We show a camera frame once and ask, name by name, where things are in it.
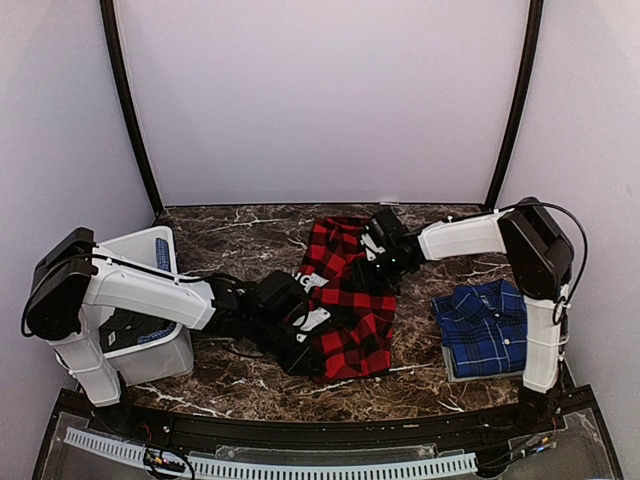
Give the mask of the red black plaid shirt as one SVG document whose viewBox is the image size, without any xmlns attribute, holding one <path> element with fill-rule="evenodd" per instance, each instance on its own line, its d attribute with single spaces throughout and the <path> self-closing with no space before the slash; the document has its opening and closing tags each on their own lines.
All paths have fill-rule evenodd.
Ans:
<svg viewBox="0 0 640 480">
<path fill-rule="evenodd" d="M 360 235 L 362 217 L 324 217 L 311 228 L 307 249 L 295 279 L 309 294 L 311 311 L 327 312 L 310 339 L 323 359 L 316 383 L 385 375 L 391 367 L 394 292 L 360 291 L 352 278 L 353 263 L 365 258 Z"/>
</svg>

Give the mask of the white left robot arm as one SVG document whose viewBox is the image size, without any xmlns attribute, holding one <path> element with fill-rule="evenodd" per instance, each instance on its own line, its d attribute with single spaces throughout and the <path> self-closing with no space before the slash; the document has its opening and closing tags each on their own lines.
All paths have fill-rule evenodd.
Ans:
<svg viewBox="0 0 640 480">
<path fill-rule="evenodd" d="M 36 265 L 21 317 L 21 333 L 46 341 L 62 359 L 101 417 L 120 436 L 141 427 L 140 412 L 124 399 L 123 371 L 100 346 L 99 327 L 116 314 L 162 319 L 209 335 L 246 338 L 289 375 L 324 373 L 313 345 L 309 297 L 290 274 L 260 281 L 214 272 L 176 271 L 173 233 L 155 227 L 102 244 L 79 227 Z"/>
</svg>

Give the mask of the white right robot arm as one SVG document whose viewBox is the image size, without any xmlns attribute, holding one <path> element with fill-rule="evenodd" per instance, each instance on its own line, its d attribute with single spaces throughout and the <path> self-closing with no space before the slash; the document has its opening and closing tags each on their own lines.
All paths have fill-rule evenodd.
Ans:
<svg viewBox="0 0 640 480">
<path fill-rule="evenodd" d="M 357 289 L 379 292 L 396 287 L 423 265 L 448 258 L 499 253 L 509 262 L 527 313 L 524 388 L 546 394 L 560 376 L 568 340 L 566 311 L 582 278 L 574 272 L 575 250 L 552 214 L 567 209 L 535 197 L 516 204 L 449 217 L 410 231 L 385 208 L 360 236 L 363 257 L 351 266 Z"/>
</svg>

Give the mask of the folded grey shirt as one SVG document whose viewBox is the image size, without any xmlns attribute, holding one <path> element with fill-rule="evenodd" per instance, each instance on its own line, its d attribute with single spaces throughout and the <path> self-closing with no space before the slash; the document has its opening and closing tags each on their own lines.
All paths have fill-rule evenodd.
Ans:
<svg viewBox="0 0 640 480">
<path fill-rule="evenodd" d="M 449 382 L 461 383 L 461 382 L 480 381 L 480 380 L 516 378 L 516 377 L 521 377 L 522 376 L 522 371 L 516 371 L 516 372 L 507 372 L 507 373 L 499 373 L 499 374 L 492 374 L 492 375 L 484 375 L 484 376 L 461 377 L 457 373 L 452 350 L 450 348 L 446 347 L 446 346 L 442 346 L 441 350 L 442 350 L 442 356 L 443 356 L 445 371 L 446 371 L 447 379 L 448 379 Z"/>
</svg>

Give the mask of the folded blue plaid shirt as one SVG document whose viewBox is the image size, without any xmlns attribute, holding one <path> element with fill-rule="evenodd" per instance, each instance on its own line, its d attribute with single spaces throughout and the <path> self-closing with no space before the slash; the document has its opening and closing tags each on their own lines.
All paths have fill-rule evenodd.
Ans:
<svg viewBox="0 0 640 480">
<path fill-rule="evenodd" d="M 505 280 L 457 286 L 431 301 L 442 345 L 458 378 L 521 372 L 526 363 L 527 313 L 519 290 Z"/>
</svg>

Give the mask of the white plastic laundry bin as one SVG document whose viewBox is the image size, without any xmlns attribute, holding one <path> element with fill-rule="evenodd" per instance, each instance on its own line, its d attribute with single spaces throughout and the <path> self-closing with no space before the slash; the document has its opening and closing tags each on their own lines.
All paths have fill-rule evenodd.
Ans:
<svg viewBox="0 0 640 480">
<path fill-rule="evenodd" d="M 153 227 L 102 242 L 93 248 L 98 254 L 113 254 L 127 261 L 159 269 L 156 266 L 155 240 L 165 239 L 169 244 L 171 271 L 176 274 L 177 264 L 173 233 L 167 227 Z M 91 332 L 98 338 L 101 352 L 109 364 L 119 372 L 128 386 L 152 382 L 165 377 L 184 375 L 193 369 L 193 349 L 187 328 L 178 328 L 168 337 L 144 345 L 105 352 L 100 346 L 99 327 L 116 308 L 84 305 L 82 312 Z"/>
</svg>

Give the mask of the blue checked shirt in bin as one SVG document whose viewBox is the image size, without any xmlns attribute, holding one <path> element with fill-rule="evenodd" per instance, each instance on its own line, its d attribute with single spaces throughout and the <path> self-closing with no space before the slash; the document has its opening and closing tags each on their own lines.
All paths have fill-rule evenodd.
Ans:
<svg viewBox="0 0 640 480">
<path fill-rule="evenodd" d="M 171 258 L 169 244 L 165 239 L 157 238 L 155 240 L 155 256 L 156 266 L 163 271 L 171 271 Z M 174 321 L 149 317 L 142 324 L 142 330 L 137 338 L 138 345 L 144 345 L 156 340 L 168 337 L 178 328 L 178 324 Z"/>
</svg>

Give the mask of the black shirt in bin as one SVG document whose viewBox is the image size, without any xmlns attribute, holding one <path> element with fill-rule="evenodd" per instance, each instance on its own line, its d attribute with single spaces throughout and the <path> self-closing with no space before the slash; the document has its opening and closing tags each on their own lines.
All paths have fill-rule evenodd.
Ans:
<svg viewBox="0 0 640 480">
<path fill-rule="evenodd" d="M 99 327 L 100 346 L 111 352 L 157 340 L 166 334 L 170 322 L 162 318 L 116 309 Z"/>
</svg>

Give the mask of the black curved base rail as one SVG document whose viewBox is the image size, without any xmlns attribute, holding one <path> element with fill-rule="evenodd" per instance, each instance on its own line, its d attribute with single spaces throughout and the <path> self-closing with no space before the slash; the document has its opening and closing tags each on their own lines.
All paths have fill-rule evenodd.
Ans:
<svg viewBox="0 0 640 480">
<path fill-rule="evenodd" d="M 256 448 L 358 449 L 434 444 L 439 450 L 502 445 L 515 437 L 499 420 L 514 416 L 515 404 L 469 413 L 380 422 L 291 423 L 221 419 L 170 413 L 133 406 L 131 424 L 146 423 L 152 442 L 188 451 L 214 451 L 220 446 Z"/>
</svg>

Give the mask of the right black frame post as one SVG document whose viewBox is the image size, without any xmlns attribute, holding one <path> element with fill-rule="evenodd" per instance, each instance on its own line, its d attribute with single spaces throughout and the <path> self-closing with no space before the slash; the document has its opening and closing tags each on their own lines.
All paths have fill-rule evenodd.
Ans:
<svg viewBox="0 0 640 480">
<path fill-rule="evenodd" d="M 507 176 L 534 69 L 543 10 L 543 0 L 529 1 L 525 34 L 513 97 L 495 168 L 483 203 L 484 210 L 493 210 L 496 208 Z"/>
</svg>

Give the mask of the black frame post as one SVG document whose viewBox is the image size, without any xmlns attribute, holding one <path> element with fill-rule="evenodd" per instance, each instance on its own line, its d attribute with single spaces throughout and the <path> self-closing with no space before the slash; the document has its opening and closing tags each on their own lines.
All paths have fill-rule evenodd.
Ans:
<svg viewBox="0 0 640 480">
<path fill-rule="evenodd" d="M 164 211 L 164 205 L 146 151 L 129 84 L 124 51 L 118 29 L 116 3 L 111 0 L 100 0 L 99 6 L 120 110 L 146 197 L 154 216 L 157 217 Z"/>
<path fill-rule="evenodd" d="M 484 210 L 493 210 L 496 208 L 507 176 L 534 69 L 543 10 L 543 0 L 529 1 L 525 34 L 513 97 L 495 168 L 483 203 Z"/>
</svg>

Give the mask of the left black frame post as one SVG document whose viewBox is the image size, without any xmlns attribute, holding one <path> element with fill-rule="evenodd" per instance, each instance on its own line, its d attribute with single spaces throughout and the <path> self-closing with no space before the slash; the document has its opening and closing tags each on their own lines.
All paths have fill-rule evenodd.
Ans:
<svg viewBox="0 0 640 480">
<path fill-rule="evenodd" d="M 111 0 L 100 0 L 99 6 L 120 110 L 146 197 L 154 216 L 157 217 L 164 211 L 164 205 L 146 151 L 129 84 L 124 51 L 118 29 L 116 3 Z"/>
</svg>

